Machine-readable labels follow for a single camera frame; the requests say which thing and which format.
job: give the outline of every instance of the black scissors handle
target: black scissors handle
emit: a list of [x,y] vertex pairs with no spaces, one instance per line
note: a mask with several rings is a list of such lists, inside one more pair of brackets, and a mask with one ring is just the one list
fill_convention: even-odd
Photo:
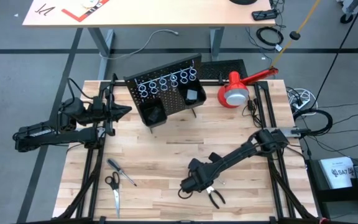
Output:
[[107,176],[105,178],[105,183],[110,185],[113,190],[117,190],[119,188],[119,174],[117,172],[113,172],[112,176]]
[[222,200],[223,204],[226,204],[226,201],[224,200],[223,196],[221,195],[221,193],[219,193],[217,190],[213,190],[210,194],[208,194],[209,199],[211,200],[212,204],[215,206],[215,208],[219,209],[219,206],[217,205],[217,203],[215,202],[214,198],[212,198],[212,193],[216,193],[216,195],[218,195],[218,197]]

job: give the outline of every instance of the red handle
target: red handle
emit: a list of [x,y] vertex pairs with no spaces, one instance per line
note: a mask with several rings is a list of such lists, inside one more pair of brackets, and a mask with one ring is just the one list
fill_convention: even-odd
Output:
[[249,85],[249,84],[252,84],[258,80],[269,77],[271,75],[276,75],[277,73],[278,73],[277,68],[270,68],[270,69],[266,69],[261,72],[258,72],[254,75],[251,75],[250,77],[243,78],[240,82],[243,83],[244,85]]

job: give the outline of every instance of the yellow rope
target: yellow rope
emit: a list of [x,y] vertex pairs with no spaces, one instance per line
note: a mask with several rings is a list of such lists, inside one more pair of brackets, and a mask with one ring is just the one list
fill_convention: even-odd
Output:
[[[306,19],[303,21],[302,25],[299,27],[299,29],[296,31],[297,34],[299,34],[301,32],[301,30],[303,29],[303,27],[306,25],[306,23],[309,21],[310,16],[314,13],[314,10],[317,8],[318,4],[320,3],[320,0],[316,0],[316,2],[314,3],[313,7],[310,9],[308,16],[306,17]],[[281,56],[283,55],[284,51],[289,48],[292,44],[292,40],[290,40],[286,46],[283,48],[283,50],[279,53],[279,55],[277,57],[275,57],[272,65],[270,66],[270,68],[273,68],[274,65],[278,62],[278,60],[280,60]]]

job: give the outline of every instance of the red clamp lamp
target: red clamp lamp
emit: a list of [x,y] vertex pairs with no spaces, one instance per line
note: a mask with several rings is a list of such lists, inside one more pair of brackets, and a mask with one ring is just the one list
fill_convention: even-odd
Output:
[[222,86],[218,91],[218,100],[226,108],[236,108],[244,104],[249,96],[247,85],[277,73],[278,69],[271,67],[250,77],[240,79],[238,72],[231,72],[229,84]]

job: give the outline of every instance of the pliers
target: pliers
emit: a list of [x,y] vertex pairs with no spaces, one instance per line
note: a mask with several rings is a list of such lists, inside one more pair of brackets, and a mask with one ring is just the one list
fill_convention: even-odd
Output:
[[206,191],[208,193],[208,197],[211,200],[212,204],[219,209],[219,206],[216,204],[216,202],[214,201],[214,199],[212,198],[212,192],[215,192],[219,198],[222,200],[223,204],[226,204],[226,201],[224,200],[224,198],[222,197],[221,193],[219,193],[217,190],[215,190],[212,186],[209,186],[206,188]]

